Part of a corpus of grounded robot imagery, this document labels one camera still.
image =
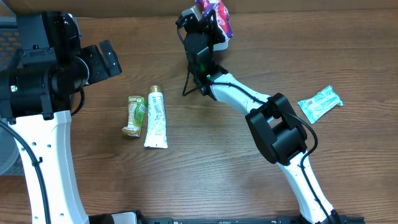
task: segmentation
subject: white tube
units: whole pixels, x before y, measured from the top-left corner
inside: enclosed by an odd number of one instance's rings
[[[160,86],[151,86],[148,95],[148,130],[145,147],[167,149],[166,115]]]

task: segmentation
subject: wooden table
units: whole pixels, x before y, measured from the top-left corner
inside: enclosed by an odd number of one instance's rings
[[[123,68],[85,88],[86,105],[73,117],[72,154],[86,212],[298,215],[290,185],[260,155],[244,118],[199,92],[181,96],[187,59],[175,20],[80,20],[82,46],[109,39]],[[318,181],[340,214],[397,223],[398,10],[237,14],[231,25],[221,64],[245,85],[283,93],[302,118],[296,102],[333,86],[344,106],[312,125],[320,139],[311,155]],[[168,149],[144,148],[146,121],[141,138],[122,135],[128,96],[146,97],[151,85],[164,88]],[[25,179],[0,177],[0,223],[29,222]]]

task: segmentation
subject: pink package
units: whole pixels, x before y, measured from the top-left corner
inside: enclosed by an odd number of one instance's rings
[[[229,12],[224,6],[222,0],[195,0],[195,2],[203,9],[203,15],[207,16],[214,9],[218,26],[224,31],[226,41],[232,38],[232,30],[229,24]]]

